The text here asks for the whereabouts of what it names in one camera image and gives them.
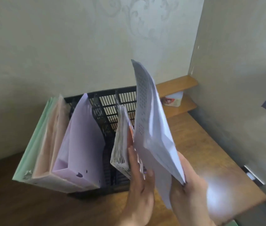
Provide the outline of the person's left hand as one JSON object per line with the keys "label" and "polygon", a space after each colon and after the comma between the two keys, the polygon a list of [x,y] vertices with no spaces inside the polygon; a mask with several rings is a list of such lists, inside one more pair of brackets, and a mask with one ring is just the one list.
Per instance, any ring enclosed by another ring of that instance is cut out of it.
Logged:
{"label": "person's left hand", "polygon": [[144,189],[145,175],[140,171],[137,151],[133,146],[128,148],[128,155],[132,175],[126,205],[121,215],[152,216],[155,204],[154,190]]}

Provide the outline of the person's right hand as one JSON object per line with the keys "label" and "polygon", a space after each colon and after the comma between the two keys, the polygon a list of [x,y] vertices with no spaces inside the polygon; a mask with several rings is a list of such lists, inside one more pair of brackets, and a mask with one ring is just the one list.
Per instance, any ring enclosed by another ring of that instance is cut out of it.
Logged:
{"label": "person's right hand", "polygon": [[207,206],[206,181],[199,176],[189,161],[177,152],[185,174],[186,196],[169,196],[173,213],[178,219],[210,218]]}

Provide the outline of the stack of printed booklets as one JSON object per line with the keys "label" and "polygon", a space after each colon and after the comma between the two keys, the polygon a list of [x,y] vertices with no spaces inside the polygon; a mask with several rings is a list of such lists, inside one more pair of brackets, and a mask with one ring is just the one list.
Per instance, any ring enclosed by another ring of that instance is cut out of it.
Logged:
{"label": "stack of printed booklets", "polygon": [[133,135],[134,128],[131,124],[127,109],[124,105],[118,105],[118,126],[110,164],[128,179],[131,179],[128,148],[133,146]]}

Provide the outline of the white paper sheets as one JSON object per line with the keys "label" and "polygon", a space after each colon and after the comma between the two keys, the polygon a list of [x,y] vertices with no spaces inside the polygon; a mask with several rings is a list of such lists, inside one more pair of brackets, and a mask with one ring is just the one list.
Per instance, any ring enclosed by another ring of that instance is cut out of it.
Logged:
{"label": "white paper sheets", "polygon": [[184,171],[154,80],[140,62],[131,62],[137,86],[134,147],[144,167],[154,171],[155,187],[166,208],[171,209],[172,177],[184,185]]}

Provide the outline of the person's left forearm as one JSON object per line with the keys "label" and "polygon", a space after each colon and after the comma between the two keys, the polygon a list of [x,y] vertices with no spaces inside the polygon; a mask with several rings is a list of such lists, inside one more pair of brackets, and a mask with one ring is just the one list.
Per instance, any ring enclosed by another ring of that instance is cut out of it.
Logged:
{"label": "person's left forearm", "polygon": [[150,216],[124,215],[122,214],[114,226],[146,226]]}

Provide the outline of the person's right forearm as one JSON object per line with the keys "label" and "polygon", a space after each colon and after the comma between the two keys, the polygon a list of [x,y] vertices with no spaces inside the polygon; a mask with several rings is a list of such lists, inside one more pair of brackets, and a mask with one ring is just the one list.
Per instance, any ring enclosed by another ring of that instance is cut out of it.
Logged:
{"label": "person's right forearm", "polygon": [[178,219],[180,226],[217,226],[212,219],[196,218],[196,219]]}

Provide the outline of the purple folder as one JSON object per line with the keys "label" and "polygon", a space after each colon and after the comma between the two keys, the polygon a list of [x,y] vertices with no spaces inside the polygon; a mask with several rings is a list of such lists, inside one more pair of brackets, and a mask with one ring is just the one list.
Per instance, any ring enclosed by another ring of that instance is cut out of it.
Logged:
{"label": "purple folder", "polygon": [[82,191],[101,188],[105,186],[104,147],[103,134],[85,93],[71,116],[52,173],[78,185]]}

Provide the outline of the silver metal hinge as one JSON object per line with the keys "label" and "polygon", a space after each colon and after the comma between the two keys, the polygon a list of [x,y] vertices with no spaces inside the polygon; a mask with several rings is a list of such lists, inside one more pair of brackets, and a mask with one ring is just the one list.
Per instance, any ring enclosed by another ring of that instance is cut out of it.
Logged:
{"label": "silver metal hinge", "polygon": [[241,169],[258,187],[265,185],[265,182],[260,179],[248,166],[244,165],[241,167]]}

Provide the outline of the white tissue packet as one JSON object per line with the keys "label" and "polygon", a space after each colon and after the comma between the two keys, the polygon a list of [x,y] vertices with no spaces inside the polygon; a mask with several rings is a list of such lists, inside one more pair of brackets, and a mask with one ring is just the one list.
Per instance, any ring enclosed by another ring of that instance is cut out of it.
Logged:
{"label": "white tissue packet", "polygon": [[164,106],[179,107],[183,98],[184,91],[176,92],[161,98],[161,103]]}

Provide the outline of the black mesh file organizer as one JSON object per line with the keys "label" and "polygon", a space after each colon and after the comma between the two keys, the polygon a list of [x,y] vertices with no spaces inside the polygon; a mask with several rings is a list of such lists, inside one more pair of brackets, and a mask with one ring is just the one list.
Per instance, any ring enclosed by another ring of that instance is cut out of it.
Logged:
{"label": "black mesh file organizer", "polygon": [[110,164],[110,158],[118,124],[118,105],[126,106],[131,124],[134,126],[136,91],[136,86],[130,86],[87,93],[92,105],[93,118],[97,121],[105,140],[102,154],[105,186],[94,190],[70,193],[68,196],[79,200],[92,200],[129,190],[130,180]]}

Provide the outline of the wooden shelf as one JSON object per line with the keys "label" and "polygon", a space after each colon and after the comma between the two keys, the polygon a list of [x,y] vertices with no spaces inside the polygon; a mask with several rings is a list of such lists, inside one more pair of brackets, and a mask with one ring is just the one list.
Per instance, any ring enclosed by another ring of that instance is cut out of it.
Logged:
{"label": "wooden shelf", "polygon": [[[169,80],[167,82],[159,83],[156,85],[159,97],[164,98],[167,95],[185,91],[198,85],[198,81],[193,77],[187,75],[176,79]],[[194,110],[197,107],[196,103],[192,101],[189,95],[183,95],[181,104],[179,107],[164,106],[163,110],[166,118],[171,118],[179,114],[183,114]]]}

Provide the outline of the pink folder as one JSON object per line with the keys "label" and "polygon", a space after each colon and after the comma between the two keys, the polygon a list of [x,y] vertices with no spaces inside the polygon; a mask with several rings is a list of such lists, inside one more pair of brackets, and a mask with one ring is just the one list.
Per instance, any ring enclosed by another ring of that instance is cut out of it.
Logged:
{"label": "pink folder", "polygon": [[69,121],[69,107],[63,96],[59,95],[46,124],[41,149],[32,174],[33,185],[63,193],[70,188],[68,182],[52,172]]}

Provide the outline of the green folder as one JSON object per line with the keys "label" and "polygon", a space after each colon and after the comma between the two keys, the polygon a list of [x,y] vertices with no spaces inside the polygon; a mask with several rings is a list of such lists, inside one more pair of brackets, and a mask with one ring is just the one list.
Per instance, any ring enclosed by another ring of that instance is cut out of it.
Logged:
{"label": "green folder", "polygon": [[42,115],[35,127],[35,130],[29,140],[29,143],[25,149],[25,152],[22,155],[18,167],[13,175],[13,181],[30,183],[36,165],[37,157],[40,152],[43,138],[45,135],[46,126],[57,102],[57,97],[51,97],[48,100],[42,112]]}

